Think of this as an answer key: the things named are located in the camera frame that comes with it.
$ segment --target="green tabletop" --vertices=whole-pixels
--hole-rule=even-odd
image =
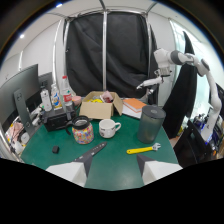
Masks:
[[[139,120],[117,113],[111,118],[121,123],[120,130],[114,137],[105,139],[99,134],[99,120],[92,120],[94,140],[86,145],[78,144],[73,135],[65,130],[48,132],[42,125],[30,139],[21,158],[26,164],[35,165],[46,170],[51,165],[68,163],[97,144],[107,141],[106,147],[94,155],[85,188],[100,190],[124,190],[144,186],[137,163],[137,154],[129,155],[128,149],[152,146],[158,142],[158,151],[141,153],[152,159],[178,164],[174,150],[163,128],[155,141],[144,144],[137,138]],[[54,154],[52,148],[59,146],[59,153]]]

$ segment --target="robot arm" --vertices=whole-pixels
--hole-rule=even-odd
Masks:
[[[137,89],[154,84],[162,84],[163,77],[170,75],[170,64],[183,65],[187,63],[195,66],[198,70],[198,74],[201,77],[206,75],[211,89],[211,105],[213,106],[213,112],[210,114],[207,124],[201,131],[201,136],[205,142],[209,142],[216,120],[222,108],[222,103],[219,99],[217,87],[207,62],[204,59],[199,61],[198,58],[193,54],[183,54],[179,51],[169,52],[161,48],[154,52],[154,56],[159,68],[157,71],[155,71],[157,78],[144,81],[142,84],[137,86]]]

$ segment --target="box flap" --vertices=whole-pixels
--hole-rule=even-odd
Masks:
[[[79,115],[85,115],[93,119],[110,119],[112,103],[82,102]]]
[[[123,111],[123,101],[121,100],[121,98],[117,95],[117,93],[114,93],[115,97],[114,97],[114,101],[113,104],[115,106],[115,108],[117,109],[119,115],[122,115],[122,111]]]

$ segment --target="white paper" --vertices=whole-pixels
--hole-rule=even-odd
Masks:
[[[142,112],[135,113],[133,110],[129,109],[125,104],[123,104],[122,114],[126,114],[131,117],[141,118]]]

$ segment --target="trash bin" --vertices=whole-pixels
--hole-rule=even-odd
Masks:
[[[138,139],[143,143],[152,143],[165,117],[166,112],[157,105],[144,106],[138,128]]]

